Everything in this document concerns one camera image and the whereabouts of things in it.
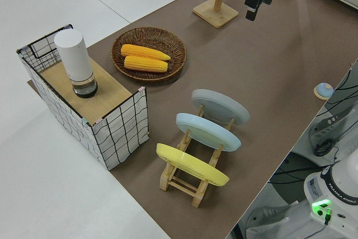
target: wooden board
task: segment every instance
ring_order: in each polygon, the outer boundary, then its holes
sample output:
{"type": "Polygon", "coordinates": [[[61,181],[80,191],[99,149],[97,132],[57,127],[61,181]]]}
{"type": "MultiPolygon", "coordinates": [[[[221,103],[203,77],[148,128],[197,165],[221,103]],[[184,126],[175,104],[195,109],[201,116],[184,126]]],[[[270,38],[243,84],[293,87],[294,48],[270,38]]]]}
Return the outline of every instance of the wooden board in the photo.
{"type": "Polygon", "coordinates": [[[132,94],[102,67],[91,59],[93,72],[98,83],[98,91],[88,99],[78,97],[66,74],[63,63],[58,62],[40,74],[77,112],[93,125],[132,94]]]}
{"type": "Polygon", "coordinates": [[[215,12],[214,5],[215,0],[205,1],[204,3],[196,6],[193,9],[193,13],[199,15],[201,18],[216,28],[222,27],[239,15],[236,10],[230,8],[224,3],[222,3],[220,11],[215,12]]]}

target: small round dish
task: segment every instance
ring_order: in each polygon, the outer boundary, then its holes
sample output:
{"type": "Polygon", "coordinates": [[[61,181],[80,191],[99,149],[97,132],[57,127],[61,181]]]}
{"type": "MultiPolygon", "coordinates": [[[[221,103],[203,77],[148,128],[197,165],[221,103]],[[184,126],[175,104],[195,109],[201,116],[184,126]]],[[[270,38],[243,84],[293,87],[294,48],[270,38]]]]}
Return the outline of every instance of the small round dish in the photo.
{"type": "Polygon", "coordinates": [[[235,151],[241,146],[241,141],[224,127],[210,120],[188,113],[177,114],[176,123],[185,133],[189,130],[189,137],[208,147],[222,151],[235,151]]]}
{"type": "Polygon", "coordinates": [[[157,82],[177,74],[186,61],[184,43],[173,33],[157,27],[139,27],[120,35],[113,43],[111,57],[114,66],[123,74],[140,81],[157,82]],[[171,57],[165,73],[130,70],[124,67],[125,57],[121,55],[124,44],[133,44],[159,50],[171,57]]]}
{"type": "Polygon", "coordinates": [[[158,143],[157,155],[180,170],[198,179],[208,180],[215,186],[224,186],[229,181],[229,177],[215,167],[179,149],[158,143]]]}
{"type": "Polygon", "coordinates": [[[318,98],[328,100],[332,96],[334,89],[330,84],[323,82],[315,86],[313,92],[318,98]]]}
{"type": "Polygon", "coordinates": [[[219,92],[196,89],[191,94],[191,101],[196,108],[204,106],[205,116],[223,124],[235,118],[233,125],[242,125],[250,119],[249,112],[240,103],[219,92]]]}

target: yellow corn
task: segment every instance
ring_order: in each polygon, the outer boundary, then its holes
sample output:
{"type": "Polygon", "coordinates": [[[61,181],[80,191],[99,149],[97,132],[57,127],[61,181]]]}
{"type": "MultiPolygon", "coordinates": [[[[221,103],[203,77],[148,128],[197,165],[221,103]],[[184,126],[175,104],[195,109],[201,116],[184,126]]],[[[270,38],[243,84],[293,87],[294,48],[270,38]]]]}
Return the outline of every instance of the yellow corn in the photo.
{"type": "Polygon", "coordinates": [[[170,60],[170,56],[159,51],[150,49],[143,46],[137,46],[132,44],[124,44],[121,48],[122,56],[135,55],[140,57],[153,58],[156,60],[167,61],[170,60]]]}
{"type": "Polygon", "coordinates": [[[124,59],[124,67],[132,70],[163,73],[168,70],[168,63],[152,58],[129,55],[124,59]]]}

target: wicker basket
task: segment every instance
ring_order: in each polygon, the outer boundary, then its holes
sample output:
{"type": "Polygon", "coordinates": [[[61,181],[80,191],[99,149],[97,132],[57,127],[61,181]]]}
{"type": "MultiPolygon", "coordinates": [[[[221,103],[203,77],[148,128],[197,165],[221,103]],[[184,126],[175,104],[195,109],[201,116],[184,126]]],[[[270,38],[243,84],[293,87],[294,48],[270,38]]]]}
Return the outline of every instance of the wicker basket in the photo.
{"type": "Polygon", "coordinates": [[[156,27],[139,27],[131,29],[120,35],[112,46],[112,61],[115,67],[123,74],[141,81],[161,81],[172,77],[184,66],[186,61],[186,48],[184,43],[173,33],[156,27]],[[130,70],[124,67],[125,57],[121,55],[124,44],[145,46],[160,50],[169,55],[168,71],[165,73],[144,72],[130,70]]]}

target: wire mesh basket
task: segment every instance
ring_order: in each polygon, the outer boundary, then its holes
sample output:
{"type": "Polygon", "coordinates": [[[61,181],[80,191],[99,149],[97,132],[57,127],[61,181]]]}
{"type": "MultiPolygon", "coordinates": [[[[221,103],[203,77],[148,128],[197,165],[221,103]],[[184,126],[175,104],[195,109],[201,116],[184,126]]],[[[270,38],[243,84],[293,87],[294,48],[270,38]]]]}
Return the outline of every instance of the wire mesh basket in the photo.
{"type": "Polygon", "coordinates": [[[41,73],[61,62],[54,44],[57,32],[73,28],[66,25],[17,50],[39,95],[58,122],[76,137],[106,169],[122,163],[149,139],[147,89],[136,93],[90,124],[41,73]]]}

